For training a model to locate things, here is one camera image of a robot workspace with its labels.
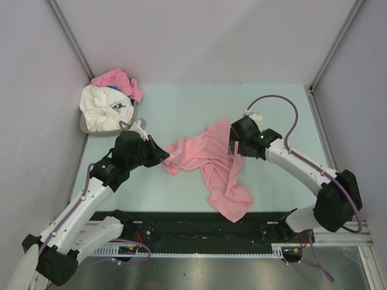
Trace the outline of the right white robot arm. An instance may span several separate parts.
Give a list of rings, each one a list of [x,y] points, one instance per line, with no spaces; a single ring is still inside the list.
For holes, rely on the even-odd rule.
[[[316,197],[316,203],[294,209],[284,217],[279,236],[294,242],[302,231],[322,227],[329,232],[343,228],[362,209],[357,179],[353,172],[337,172],[314,163],[292,149],[272,129],[260,130],[259,114],[244,116],[232,123],[229,154],[268,161],[284,169],[305,185]]]

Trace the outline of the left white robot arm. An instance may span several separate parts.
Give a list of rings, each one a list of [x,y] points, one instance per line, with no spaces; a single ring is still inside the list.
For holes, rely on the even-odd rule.
[[[113,239],[122,242],[134,234],[125,220],[109,215],[96,231],[81,232],[99,206],[129,179],[130,172],[157,166],[169,158],[150,135],[123,131],[115,145],[95,164],[88,166],[86,182],[76,199],[40,235],[29,234],[22,242],[25,252],[37,248],[34,270],[56,286],[64,285],[89,253]]]

